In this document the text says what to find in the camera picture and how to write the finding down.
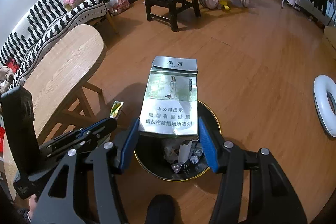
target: oval wooden tabletop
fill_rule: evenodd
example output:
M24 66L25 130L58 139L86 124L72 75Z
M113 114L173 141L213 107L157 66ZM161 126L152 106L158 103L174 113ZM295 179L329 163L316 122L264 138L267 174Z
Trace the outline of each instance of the oval wooden tabletop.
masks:
M50 133L50 125L57 112L63 110L66 98L91 78L105 54L99 32L90 25L79 25L66 34L31 73L24 87L33 98L34 128L39 144ZM6 179L14 199L13 179L17 167L6 136L3 155Z

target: chair leg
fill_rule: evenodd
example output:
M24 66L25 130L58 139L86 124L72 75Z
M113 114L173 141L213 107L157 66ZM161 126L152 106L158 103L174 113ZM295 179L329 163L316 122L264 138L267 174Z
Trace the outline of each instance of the chair leg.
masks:
M106 11L106 18L107 18L107 20L109 21L109 23L110 23L112 29L114 30L114 32L115 32L115 33L118 33L118 30L117 30L117 28L116 28L116 25L114 24L113 19L112 19L112 17L110 16L110 14L109 14L108 11Z
M176 3L169 3L169 15L170 15L170 28L173 32L179 31L177 26L177 11L176 11Z
M151 2L149 0L145 0L145 6L146 6L147 21L152 21Z
M193 7L194 7L194 13L196 17L200 17L201 16L201 12L200 12L200 6L198 4L198 0L191 0L193 3Z

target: black shoe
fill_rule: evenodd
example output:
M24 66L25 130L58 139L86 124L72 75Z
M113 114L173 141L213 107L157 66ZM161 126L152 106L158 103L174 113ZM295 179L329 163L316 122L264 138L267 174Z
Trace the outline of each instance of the black shoe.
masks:
M156 195L148 205L145 224L173 224L174 200L169 195Z

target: yellow toy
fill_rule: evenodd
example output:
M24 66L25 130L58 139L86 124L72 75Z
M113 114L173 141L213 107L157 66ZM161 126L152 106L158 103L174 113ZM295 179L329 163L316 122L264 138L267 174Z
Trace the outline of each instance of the yellow toy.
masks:
M227 1L225 1L225 0L220 0L220 1L219 1L219 4L221 5L221 8L224 7L224 9L225 9L226 11L229 11L229 10L230 10L230 7L228 6Z

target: wooden floor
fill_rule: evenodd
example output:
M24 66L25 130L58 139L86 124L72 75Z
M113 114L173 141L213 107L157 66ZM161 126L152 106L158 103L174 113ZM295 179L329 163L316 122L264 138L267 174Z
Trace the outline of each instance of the wooden floor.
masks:
M293 184L310 222L336 187L336 142L319 123L312 95L320 74L336 80L336 63L321 44L323 31L280 0L251 0L251 8L226 13L201 7L179 14L180 32L147 22L143 0L114 17L120 33L107 22L98 26L108 47L90 82L104 99L86 91L93 110L107 117L113 98L124 101L127 119L140 114L156 55L196 58L198 98L216 113L224 137L243 149L267 147ZM164 15L167 10L154 7ZM192 181L172 183L146 173L135 157L118 177L130 224L144 223L150 200L159 193L178 202L176 223L206 224L221 176L208 171ZM248 174L240 220L246 217Z

